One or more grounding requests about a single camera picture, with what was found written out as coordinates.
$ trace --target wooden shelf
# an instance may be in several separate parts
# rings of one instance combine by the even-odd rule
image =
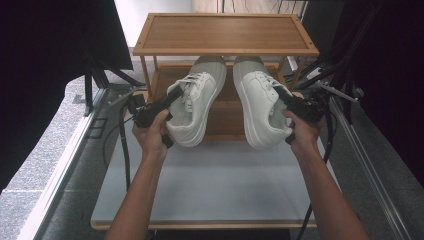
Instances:
[[[166,90],[175,81],[187,76],[193,63],[160,64],[153,76],[152,98],[157,100],[166,95]],[[281,74],[277,74],[278,63],[265,64],[268,72],[285,85]],[[234,86],[232,63],[227,64],[225,84],[209,111],[204,141],[246,140],[243,124],[243,108]]]
[[[318,56],[295,14],[149,13],[134,56]]]

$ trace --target forearm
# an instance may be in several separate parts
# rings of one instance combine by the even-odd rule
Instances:
[[[322,239],[368,239],[317,149],[296,154]]]
[[[145,239],[163,159],[143,156],[106,239]]]

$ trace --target human arm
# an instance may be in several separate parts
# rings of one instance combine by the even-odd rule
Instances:
[[[294,123],[291,148],[305,180],[318,232],[322,239],[368,239],[367,232],[339,190],[318,150],[318,123],[307,123],[293,112],[283,114]]]
[[[162,143],[162,135],[167,134],[167,115],[168,110],[160,112],[148,129],[133,127],[133,134],[143,150],[141,164],[106,239],[145,239],[147,236],[159,175],[168,152]]]

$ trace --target wooden leg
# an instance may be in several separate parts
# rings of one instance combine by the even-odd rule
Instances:
[[[280,63],[278,64],[278,69],[277,69],[278,72],[281,72],[281,70],[283,69],[283,63],[284,63],[284,60],[286,60],[286,58],[287,56],[281,57]]]
[[[287,87],[287,81],[284,74],[281,71],[277,71],[278,82]]]
[[[144,56],[140,56],[140,60],[141,60],[141,67],[143,68],[144,81],[146,81],[147,93],[149,97],[152,97],[153,93],[150,87],[150,79],[149,79],[149,73],[147,72],[146,59],[144,58]]]
[[[293,91],[294,87],[296,86],[297,80],[299,80],[300,73],[302,72],[302,69],[305,66],[305,62],[307,58],[308,57],[300,57],[300,63],[297,66],[297,70],[293,76],[293,80],[291,81],[291,84],[289,87],[290,91]]]
[[[153,56],[153,62],[155,63],[155,72],[159,71],[158,68],[158,59],[156,56]]]

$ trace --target white sneaker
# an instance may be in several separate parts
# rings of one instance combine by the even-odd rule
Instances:
[[[227,67],[222,57],[201,56],[189,74],[168,87],[181,87],[184,95],[169,107],[173,115],[166,126],[174,141],[185,147],[199,144],[205,135],[212,102],[224,86]]]
[[[269,75],[261,58],[237,57],[233,76],[243,105],[244,131],[249,144],[261,150],[286,139],[292,129],[281,111],[287,106],[273,88],[284,86]]]

